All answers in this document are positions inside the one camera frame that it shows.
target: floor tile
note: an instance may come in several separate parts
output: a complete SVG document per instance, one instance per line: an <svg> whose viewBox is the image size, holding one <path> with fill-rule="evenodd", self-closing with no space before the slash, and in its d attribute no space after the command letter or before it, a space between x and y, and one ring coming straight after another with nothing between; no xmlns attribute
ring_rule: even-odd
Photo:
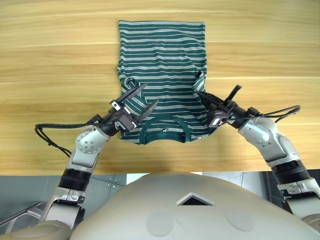
<svg viewBox="0 0 320 240"><path fill-rule="evenodd" d="M5 219L40 202L48 176L0 176L0 217Z"/></svg>
<svg viewBox="0 0 320 240"><path fill-rule="evenodd" d="M98 175L92 175L92 178L113 183L115 175L114 174L98 174Z"/></svg>

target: striped shirt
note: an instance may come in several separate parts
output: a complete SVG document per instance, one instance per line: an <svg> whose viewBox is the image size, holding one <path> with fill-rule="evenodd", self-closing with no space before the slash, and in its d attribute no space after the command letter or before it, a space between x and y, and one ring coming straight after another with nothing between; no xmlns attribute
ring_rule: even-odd
<svg viewBox="0 0 320 240"><path fill-rule="evenodd" d="M136 144L162 139L185 143L210 135L214 129L207 126L207 109L195 93L205 90L205 24L119 21L119 31L122 92L147 83L125 105L139 115L147 104L159 100L153 112L121 139Z"/></svg>

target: metal arm segment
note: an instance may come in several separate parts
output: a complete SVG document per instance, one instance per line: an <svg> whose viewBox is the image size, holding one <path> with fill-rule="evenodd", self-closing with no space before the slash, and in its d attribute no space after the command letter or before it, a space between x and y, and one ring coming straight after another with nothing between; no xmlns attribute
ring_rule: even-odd
<svg viewBox="0 0 320 240"><path fill-rule="evenodd" d="M271 167L291 212L301 220L320 214L319 185L310 177L291 141L278 131L276 123L270 118L251 119L238 132L260 151Z"/></svg>

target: white stripe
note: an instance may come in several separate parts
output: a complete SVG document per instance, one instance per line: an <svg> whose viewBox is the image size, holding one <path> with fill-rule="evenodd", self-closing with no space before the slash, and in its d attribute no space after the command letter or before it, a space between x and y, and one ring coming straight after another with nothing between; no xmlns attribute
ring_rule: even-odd
<svg viewBox="0 0 320 240"><path fill-rule="evenodd" d="M161 96L145 96L147 100L156 100L156 99L194 99L193 95L190 96L170 96L170 95L161 95Z"/></svg>
<svg viewBox="0 0 320 240"><path fill-rule="evenodd" d="M200 36L195 36L195 35L190 35L190 34L188 34L188 33L177 33L177 34L166 34L166 35L155 35L155 34L146 34L146 35L144 35L144 34L142 34L142 33L140 33L139 35L137 35L137 36L130 36L130 33L121 33L121 37L122 38L125 38L125 39L135 39L135 38L137 38L137 39L141 39L141 38L149 38L149 37L164 37L164 38L167 38L167 37L174 37L175 39L176 38L178 38L178 36L180 36L181 38L185 38L185 37L189 37L189 38L193 38L193 39L204 39L204 37L202 36L202 35L200 35Z"/></svg>
<svg viewBox="0 0 320 240"><path fill-rule="evenodd" d="M201 84L198 87L196 87L196 90L199 91L204 84L205 84L205 81L202 81Z"/></svg>
<svg viewBox="0 0 320 240"><path fill-rule="evenodd" d="M208 126L190 126L190 125L188 125L188 128L190 128L190 129L208 129Z"/></svg>
<svg viewBox="0 0 320 240"><path fill-rule="evenodd" d="M189 104L189 103L201 103L201 101L160 101L158 104L166 104L166 103L183 103L183 104Z"/></svg>
<svg viewBox="0 0 320 240"><path fill-rule="evenodd" d="M139 132L139 131L141 131L141 130L142 130L142 128L140 127L140 128L132 129L130 132Z"/></svg>
<svg viewBox="0 0 320 240"><path fill-rule="evenodd" d="M194 113L194 114L201 114L201 113L205 113L205 112L207 112L207 110L204 110L204 111L194 111L194 112L192 112L192 113ZM162 115L162 114L182 114L182 113L190 113L190 111L151 112L150 114Z"/></svg>
<svg viewBox="0 0 320 240"><path fill-rule="evenodd" d="M127 25L152 25L156 24L159 27L160 24L166 25L190 25L190 26L204 26L204 22L187 22L187 21L119 21L120 24L127 24Z"/></svg>
<svg viewBox="0 0 320 240"><path fill-rule="evenodd" d="M134 78L136 80L139 79L150 79L150 80L154 80L154 79L196 79L195 76L190 76L190 75L185 75L185 76L178 76L178 75L173 75L173 76L169 76L169 75L160 75L160 76L155 76L155 75L151 75L151 76L135 76L135 75L131 75L131 78Z"/></svg>
<svg viewBox="0 0 320 240"><path fill-rule="evenodd" d="M152 38L145 38L145 39L134 39L134 40L127 40L123 37L120 37L120 41L123 41L125 43L145 43L145 42L181 42L181 41L195 41L198 43L204 43L205 40L198 40L192 37L181 37L176 39L168 39L168 38L158 38L158 39L152 39Z"/></svg>
<svg viewBox="0 0 320 240"><path fill-rule="evenodd" d="M130 63L130 64L146 64L147 62L138 62L138 63ZM194 68L195 66L193 65L188 65L188 66L164 66L164 65L158 65L158 66L127 66L127 67L124 67L124 66L121 66L121 67L118 67L118 71L121 71L121 70L135 70L135 69L139 69L139 70L151 70L151 69L190 69L190 68Z"/></svg>
<svg viewBox="0 0 320 240"><path fill-rule="evenodd" d="M145 94L164 94L164 93L170 93L170 94L180 94L180 93L192 93L193 91L148 91Z"/></svg>
<svg viewBox="0 0 320 240"><path fill-rule="evenodd" d="M153 125L171 125L171 126L180 127L179 124L171 124L171 123L152 123L151 126L153 126Z"/></svg>
<svg viewBox="0 0 320 240"><path fill-rule="evenodd" d="M193 73L195 74L195 71L132 71L130 74L184 74L184 73Z"/></svg>
<svg viewBox="0 0 320 240"><path fill-rule="evenodd" d="M163 26L160 25L155 25L155 26L142 26L142 27L127 27L127 26L120 26L119 29L127 29L127 30L136 30L136 29L160 29ZM191 27L191 26L178 26L178 27L174 27L174 26L166 26L166 28L168 29L194 29L194 30L200 30L200 29L206 29L205 26L199 26L199 27Z"/></svg>
<svg viewBox="0 0 320 240"><path fill-rule="evenodd" d="M203 46L196 47L161 47L154 46L148 48L126 48L124 46L120 47L121 50L128 52L143 52L143 51L152 51L152 50L164 50L164 51L195 51L195 50L206 50Z"/></svg>
<svg viewBox="0 0 320 240"><path fill-rule="evenodd" d="M156 132L156 131L162 131L164 128L148 128L146 131L147 132ZM181 128L166 128L167 131L172 131L172 132L180 132L180 133L183 133L184 130L181 129Z"/></svg>
<svg viewBox="0 0 320 240"><path fill-rule="evenodd" d="M170 86L170 85L162 85L162 86L146 86L144 89L193 89L194 86L189 85L176 85L176 86Z"/></svg>
<svg viewBox="0 0 320 240"><path fill-rule="evenodd" d="M156 110L166 110L166 109L203 109L204 106L184 106L184 105L174 105L174 106L156 106Z"/></svg>
<svg viewBox="0 0 320 240"><path fill-rule="evenodd" d="M154 51L150 53L127 53L122 51L120 53L121 56L123 55L133 55L133 56L144 56L144 55L157 55L157 54L164 54L164 55L201 55L201 54L206 54L205 52L197 52L197 53L186 53L186 52L159 52L159 51Z"/></svg>
<svg viewBox="0 0 320 240"><path fill-rule="evenodd" d="M153 56L153 57L130 57L126 58L124 56L120 56L120 59L125 61L139 61L139 60L155 60L155 59L162 59L162 60L206 60L207 57L188 57L188 56Z"/></svg>
<svg viewBox="0 0 320 240"><path fill-rule="evenodd" d="M133 98L131 98L133 101L135 101L137 104L139 104L141 107L146 108L147 105L145 105L143 102L139 101L138 99L136 99L136 97L134 96Z"/></svg>
<svg viewBox="0 0 320 240"><path fill-rule="evenodd" d="M192 139L204 139L206 137L208 137L209 135L206 134L206 135L199 135L199 136L194 136L194 135L191 135L191 138Z"/></svg>
<svg viewBox="0 0 320 240"><path fill-rule="evenodd" d="M179 29L172 29L172 28L161 28L161 29L157 29L157 30L147 30L147 31L127 31L127 30L119 30L120 33L125 33L125 34L152 34L152 33L168 33L168 32L179 32L179 33L183 33L183 34L201 34L204 35L205 32L204 31L183 31L183 30L179 30Z"/></svg>
<svg viewBox="0 0 320 240"><path fill-rule="evenodd" d="M123 135L124 137L136 137L136 136L140 136L140 134L135 134L135 135L127 135L126 133L124 133Z"/></svg>
<svg viewBox="0 0 320 240"><path fill-rule="evenodd" d="M185 46L185 45L190 45L190 44L191 44L191 45L195 45L194 42L179 43L180 46ZM170 46L170 45L172 45L172 46L174 46L174 47L177 46L176 43L158 43L158 42L148 43L148 44L138 44L138 45L135 44L135 46L139 46L139 47L141 47L141 46L151 46L151 45L156 45L156 46L159 46L159 45L160 45L160 46L165 46L165 47L168 47L168 46ZM132 45L132 44L125 44L124 42L122 42L122 43L121 43L121 46L132 47L133 45Z"/></svg>
<svg viewBox="0 0 320 240"><path fill-rule="evenodd" d="M174 115L174 117L177 117L177 118L182 118L182 119L201 119L201 118L206 118L207 117L207 114L202 114L200 116L194 116L194 115Z"/></svg>
<svg viewBox="0 0 320 240"><path fill-rule="evenodd" d="M194 84L195 81L139 81L141 84L162 84L162 83L183 83L183 84Z"/></svg>

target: wooden table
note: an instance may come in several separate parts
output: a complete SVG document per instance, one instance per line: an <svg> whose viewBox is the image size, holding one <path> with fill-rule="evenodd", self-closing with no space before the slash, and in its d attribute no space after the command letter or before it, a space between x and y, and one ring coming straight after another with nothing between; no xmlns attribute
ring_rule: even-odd
<svg viewBox="0 0 320 240"><path fill-rule="evenodd" d="M320 168L319 0L2 0L0 175L59 175L67 158L38 123L84 123L120 95L118 20L206 23L206 90L261 112L302 105L278 124L308 168ZM48 130L73 149L75 130ZM206 139L148 145L115 136L95 173L265 171L259 152L223 126Z"/></svg>

